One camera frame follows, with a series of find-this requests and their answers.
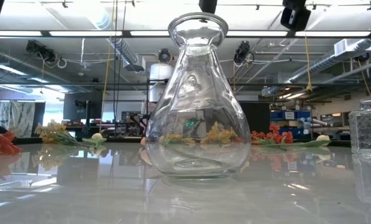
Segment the white cylinder tank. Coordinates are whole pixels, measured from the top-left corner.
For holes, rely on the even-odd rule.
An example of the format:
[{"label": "white cylinder tank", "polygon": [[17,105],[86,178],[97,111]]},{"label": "white cylinder tank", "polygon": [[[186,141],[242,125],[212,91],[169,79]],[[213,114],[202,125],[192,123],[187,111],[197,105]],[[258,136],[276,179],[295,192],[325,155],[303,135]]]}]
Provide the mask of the white cylinder tank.
[{"label": "white cylinder tank", "polygon": [[[172,66],[168,64],[164,64],[164,63],[156,63],[156,64],[151,65],[150,67],[149,78],[151,80],[170,79],[172,74],[173,74]],[[163,84],[161,85],[159,83],[151,87],[151,89],[149,90],[149,101],[150,102],[157,102],[166,89],[165,85]]]}]

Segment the table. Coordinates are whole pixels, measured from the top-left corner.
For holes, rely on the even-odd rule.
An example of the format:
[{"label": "table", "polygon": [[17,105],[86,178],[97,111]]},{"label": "table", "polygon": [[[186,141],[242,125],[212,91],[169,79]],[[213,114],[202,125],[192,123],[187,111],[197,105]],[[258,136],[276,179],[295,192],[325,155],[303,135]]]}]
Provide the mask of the table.
[{"label": "table", "polygon": [[[0,224],[371,224],[371,159],[349,148],[255,158],[232,178],[192,181],[162,177],[139,144],[104,146],[97,156],[22,145],[13,164],[0,157]],[[63,149],[74,154],[48,162]]]}]

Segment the glass vase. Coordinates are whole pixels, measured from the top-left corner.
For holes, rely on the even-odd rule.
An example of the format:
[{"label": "glass vase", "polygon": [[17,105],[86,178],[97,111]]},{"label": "glass vase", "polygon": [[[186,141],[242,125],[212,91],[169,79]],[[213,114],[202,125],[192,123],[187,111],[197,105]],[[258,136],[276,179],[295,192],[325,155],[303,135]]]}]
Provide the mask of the glass vase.
[{"label": "glass vase", "polygon": [[349,114],[353,153],[371,153],[371,100],[361,100],[360,110]]},{"label": "glass vase", "polygon": [[169,177],[227,177],[251,147],[246,117],[216,54],[228,25],[214,14],[190,13],[168,31],[181,52],[146,130],[150,160]]}]

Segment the ventilation duct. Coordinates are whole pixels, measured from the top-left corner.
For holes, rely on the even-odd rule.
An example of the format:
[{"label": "ventilation duct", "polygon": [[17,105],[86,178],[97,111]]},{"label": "ventilation duct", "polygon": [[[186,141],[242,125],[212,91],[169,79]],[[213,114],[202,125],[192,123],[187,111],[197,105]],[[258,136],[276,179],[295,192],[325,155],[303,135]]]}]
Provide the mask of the ventilation duct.
[{"label": "ventilation duct", "polygon": [[[349,40],[344,39],[334,45],[334,50],[314,60],[309,65],[309,72],[313,75],[349,58],[362,55],[371,50],[371,39]],[[308,74],[307,66],[294,72],[284,83],[298,83]],[[262,91],[263,96],[271,96],[280,91],[280,87],[273,86]]]},{"label": "ventilation duct", "polygon": [[[37,67],[35,65],[32,65],[32,64],[30,64],[30,63],[28,63],[26,61],[20,60],[20,59],[18,59],[16,57],[13,57],[12,55],[9,55],[9,54],[0,52],[0,57],[3,57],[3,58],[8,59],[10,62],[15,62],[15,63],[21,64],[23,66],[26,66],[26,67],[28,67],[30,69],[33,69],[34,71],[37,71],[40,74],[42,73],[42,69],[40,67]],[[56,81],[63,81],[63,82],[69,83],[68,80],[66,80],[64,78],[61,78],[61,77],[57,76],[56,74],[53,74],[52,72],[49,72],[48,70],[44,70],[44,74],[46,76],[50,76],[50,77],[54,78]],[[73,88],[71,91],[78,91],[78,90],[80,90],[82,92],[87,92],[88,91],[84,87],[80,87],[80,86],[78,86],[76,88]]]},{"label": "ventilation duct", "polygon": [[[88,20],[99,30],[111,30],[111,16],[106,12],[105,8],[97,0],[76,0],[76,7],[88,18]],[[116,50],[116,53],[121,56],[124,61],[124,68],[128,71],[141,72],[144,71],[142,66],[138,65],[137,55],[130,49],[129,45],[123,38],[107,39],[111,46]]]}]

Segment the fluorescent light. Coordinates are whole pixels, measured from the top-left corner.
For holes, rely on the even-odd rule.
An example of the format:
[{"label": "fluorescent light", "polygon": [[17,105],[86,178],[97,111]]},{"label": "fluorescent light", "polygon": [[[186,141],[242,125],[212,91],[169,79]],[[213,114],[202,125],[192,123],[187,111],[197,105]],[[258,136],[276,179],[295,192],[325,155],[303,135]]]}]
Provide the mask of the fluorescent light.
[{"label": "fluorescent light", "polygon": [[29,94],[26,91],[22,91],[22,90],[19,90],[17,88],[14,88],[12,85],[0,85],[0,88],[5,88],[5,89],[11,90],[11,91],[17,91],[19,93]]},{"label": "fluorescent light", "polygon": [[0,30],[0,36],[41,36],[40,31],[18,31],[18,30]]},{"label": "fluorescent light", "polygon": [[38,81],[38,82],[41,82],[41,83],[48,83],[48,81],[46,80],[43,80],[41,78],[30,78],[31,80],[35,80],[35,81]]},{"label": "fluorescent light", "polygon": [[6,71],[9,71],[9,72],[12,72],[12,73],[15,73],[15,74],[18,74],[18,75],[28,75],[24,72],[20,72],[16,69],[13,69],[13,68],[10,68],[10,67],[7,67],[5,65],[0,65],[0,68],[3,69],[3,70],[6,70]]},{"label": "fluorescent light", "polygon": [[267,37],[284,37],[287,31],[228,31],[227,36],[267,36]]},{"label": "fluorescent light", "polygon": [[50,31],[49,32],[51,36],[56,37],[109,37],[109,36],[121,36],[122,31]]},{"label": "fluorescent light", "polygon": [[289,97],[287,97],[287,99],[288,99],[288,100],[290,100],[290,99],[294,99],[294,98],[297,98],[297,97],[299,97],[299,96],[301,96],[301,95],[304,95],[304,93],[297,93],[297,94],[295,94],[295,95],[293,95],[293,96],[289,96]]},{"label": "fluorescent light", "polygon": [[53,90],[58,90],[60,93],[68,93],[68,90],[60,85],[47,85],[47,87]]},{"label": "fluorescent light", "polygon": [[302,185],[300,185],[300,184],[291,184],[291,185],[293,185],[293,186],[295,186],[295,187],[298,187],[299,189],[309,190],[309,188],[307,188],[307,187],[305,187],[305,186],[302,186]]},{"label": "fluorescent light", "polygon": [[134,36],[165,36],[168,37],[168,31],[130,31]]},{"label": "fluorescent light", "polygon": [[286,97],[288,97],[288,96],[290,96],[290,95],[291,95],[291,93],[286,94],[286,95],[283,95],[283,96],[279,96],[279,99],[286,98]]},{"label": "fluorescent light", "polygon": [[296,37],[365,37],[370,31],[299,31]]}]

